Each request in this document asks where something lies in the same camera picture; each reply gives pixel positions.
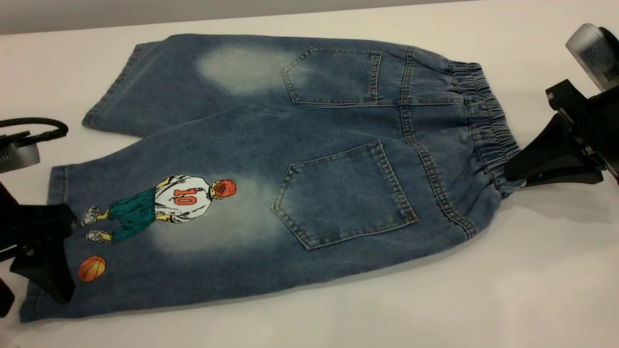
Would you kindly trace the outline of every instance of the sneaker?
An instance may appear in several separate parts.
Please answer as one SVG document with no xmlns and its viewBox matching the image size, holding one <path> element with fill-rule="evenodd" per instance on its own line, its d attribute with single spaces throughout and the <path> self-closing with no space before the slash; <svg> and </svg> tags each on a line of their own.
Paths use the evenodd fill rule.
<svg viewBox="0 0 619 348">
<path fill-rule="evenodd" d="M 89 233 L 86 233 L 86 239 L 87 240 L 92 240 L 96 243 L 107 243 L 109 242 L 109 240 L 101 237 L 101 233 L 103 233 L 105 231 L 101 231 L 101 230 L 92 230 Z"/>
<path fill-rule="evenodd" d="M 84 218 L 82 218 L 82 226 L 94 224 L 97 222 L 97 216 L 101 215 L 101 211 L 99 211 L 99 207 L 94 206 L 90 207 L 86 214 L 84 214 Z"/>
</svg>

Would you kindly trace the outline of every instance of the device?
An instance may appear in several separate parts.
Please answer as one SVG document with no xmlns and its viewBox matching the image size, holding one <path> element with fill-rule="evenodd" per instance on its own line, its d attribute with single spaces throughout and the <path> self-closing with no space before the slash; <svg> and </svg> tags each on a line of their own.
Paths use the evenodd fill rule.
<svg viewBox="0 0 619 348">
<path fill-rule="evenodd" d="M 564 80 L 546 90 L 557 114 L 522 152 L 505 164 L 508 180 L 524 186 L 595 184 L 608 170 L 619 183 L 619 41 L 584 24 L 566 47 L 602 93 L 585 98 Z"/>
<path fill-rule="evenodd" d="M 69 128 L 48 118 L 18 118 L 0 121 L 1 127 L 18 124 L 48 124 L 53 131 L 31 136 L 21 132 L 0 136 L 0 173 L 40 161 L 37 143 L 63 137 Z M 77 218 L 67 204 L 22 206 L 0 183 L 0 262 L 12 259 L 11 272 L 40 286 L 58 303 L 70 301 L 75 283 L 64 255 L 64 238 L 77 227 Z M 0 279 L 0 318 L 5 317 L 15 296 Z"/>
</svg>

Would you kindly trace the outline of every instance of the cartoon basketball player print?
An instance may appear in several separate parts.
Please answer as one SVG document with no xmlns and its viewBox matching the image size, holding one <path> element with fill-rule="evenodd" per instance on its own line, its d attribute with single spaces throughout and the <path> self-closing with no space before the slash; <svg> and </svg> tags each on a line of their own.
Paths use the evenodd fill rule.
<svg viewBox="0 0 619 348">
<path fill-rule="evenodd" d="M 155 220 L 181 224 L 203 215 L 213 199 L 224 199 L 236 193 L 234 181 L 217 180 L 209 185 L 197 176 L 175 175 L 154 188 L 110 204 L 101 214 L 98 206 L 86 211 L 82 226 L 100 220 L 119 220 L 120 226 L 111 233 L 91 230 L 86 239 L 97 243 L 120 243 L 145 230 Z"/>
</svg>

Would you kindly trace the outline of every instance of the denim shorts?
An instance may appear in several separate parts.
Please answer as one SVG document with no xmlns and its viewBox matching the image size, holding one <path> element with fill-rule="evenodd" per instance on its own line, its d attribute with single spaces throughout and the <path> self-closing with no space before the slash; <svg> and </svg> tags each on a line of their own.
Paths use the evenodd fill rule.
<svg viewBox="0 0 619 348">
<path fill-rule="evenodd" d="M 481 67 L 393 43 L 137 45 L 83 125 L 143 139 L 52 169 L 49 203 L 83 225 L 65 241 L 76 289 L 59 305 L 30 283 L 23 322 L 385 268 L 474 237 L 521 184 L 505 178 L 519 149 Z"/>
</svg>

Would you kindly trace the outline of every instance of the waistband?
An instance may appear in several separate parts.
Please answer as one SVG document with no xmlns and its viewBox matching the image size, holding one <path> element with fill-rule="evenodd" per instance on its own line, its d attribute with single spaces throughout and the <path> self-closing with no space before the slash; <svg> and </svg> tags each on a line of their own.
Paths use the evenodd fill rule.
<svg viewBox="0 0 619 348">
<path fill-rule="evenodd" d="M 483 169 L 507 198 L 521 187 L 523 181 L 509 181 L 505 177 L 505 163 L 520 149 L 509 130 L 503 109 L 492 94 L 479 64 L 450 62 L 450 71 L 454 91 L 466 98 L 469 130 Z"/>
</svg>

